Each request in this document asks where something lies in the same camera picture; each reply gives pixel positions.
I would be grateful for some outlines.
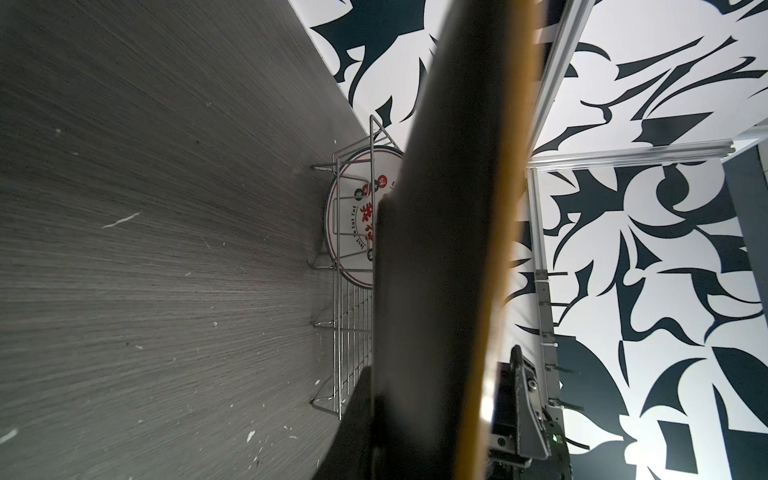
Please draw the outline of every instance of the wire rack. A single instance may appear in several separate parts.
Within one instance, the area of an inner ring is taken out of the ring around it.
[[[372,196],[372,216],[376,218],[376,189],[373,188],[373,182],[376,179],[376,150],[374,147],[391,146],[398,150],[399,147],[373,115],[369,118],[369,132],[370,134],[364,138],[334,152],[331,155],[331,163],[316,164],[312,166],[312,169],[332,172],[333,181],[338,182],[339,172],[342,172],[346,165],[351,163],[370,163],[370,181],[365,178],[343,175],[342,177],[368,183]],[[368,147],[371,152],[370,159],[354,161],[350,159],[354,153],[359,152],[361,148],[365,147]],[[335,218],[341,217],[339,204],[339,201],[335,201],[331,206],[331,208],[336,209]],[[331,234],[336,235],[338,251],[336,256],[331,259],[331,265],[318,266],[316,263],[310,264],[315,270],[329,270],[333,274],[333,318],[321,319],[312,323],[314,328],[333,330],[333,374],[319,385],[317,392],[310,400],[310,405],[320,411],[337,415],[340,420],[346,409],[346,402],[355,389],[355,384],[357,384],[362,369],[371,365],[373,345],[373,289],[363,288],[350,282],[347,280],[345,273],[372,274],[373,270],[344,268],[340,264],[339,259],[352,256],[358,252],[344,253],[341,251],[340,237],[351,233],[342,233],[340,228],[334,228],[333,230]],[[376,232],[374,231],[373,233],[373,238],[375,239]]]

